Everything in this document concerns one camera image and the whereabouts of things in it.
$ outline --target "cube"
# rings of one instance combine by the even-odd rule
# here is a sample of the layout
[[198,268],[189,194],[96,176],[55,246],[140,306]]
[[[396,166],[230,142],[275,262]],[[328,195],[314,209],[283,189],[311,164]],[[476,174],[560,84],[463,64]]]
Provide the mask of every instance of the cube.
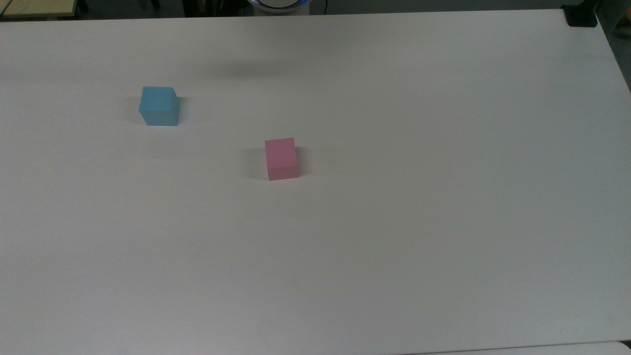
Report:
[[180,99],[172,87],[143,87],[138,111],[148,126],[177,126]]
[[298,177],[298,155],[293,138],[266,140],[265,160],[270,181]]

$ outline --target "pink cube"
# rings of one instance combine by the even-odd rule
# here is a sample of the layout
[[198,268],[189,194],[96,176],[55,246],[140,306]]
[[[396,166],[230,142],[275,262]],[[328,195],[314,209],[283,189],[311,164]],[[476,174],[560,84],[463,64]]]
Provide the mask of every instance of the pink cube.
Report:
[[265,160],[270,181],[298,177],[298,155],[293,138],[266,140]]

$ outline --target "blue cube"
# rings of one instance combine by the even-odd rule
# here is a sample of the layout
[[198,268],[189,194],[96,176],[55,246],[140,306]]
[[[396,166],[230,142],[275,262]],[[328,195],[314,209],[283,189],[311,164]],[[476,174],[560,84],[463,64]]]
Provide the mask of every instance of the blue cube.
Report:
[[180,99],[172,87],[143,87],[138,111],[148,126],[177,126]]

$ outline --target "cube side face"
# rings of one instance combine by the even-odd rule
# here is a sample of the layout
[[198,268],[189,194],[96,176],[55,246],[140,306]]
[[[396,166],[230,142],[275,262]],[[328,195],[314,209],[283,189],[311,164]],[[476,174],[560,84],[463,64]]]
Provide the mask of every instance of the cube side face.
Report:
[[268,169],[268,178],[270,181],[295,179],[297,177],[298,177],[297,165]]
[[140,111],[147,126],[177,126],[177,114],[170,111]]
[[265,160],[268,169],[298,166],[298,155],[293,138],[265,141]]
[[144,87],[138,111],[148,126],[177,126],[180,99],[171,87]]

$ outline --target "table surface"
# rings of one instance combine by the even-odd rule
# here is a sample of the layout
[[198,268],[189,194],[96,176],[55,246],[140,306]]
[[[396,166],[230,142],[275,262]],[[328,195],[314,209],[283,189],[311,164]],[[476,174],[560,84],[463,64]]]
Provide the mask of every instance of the table surface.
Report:
[[74,16],[75,7],[76,0],[13,0],[2,18]]
[[[0,348],[631,339],[631,95],[560,10],[0,23]],[[142,87],[172,86],[176,128]],[[266,181],[295,137],[301,177]]]

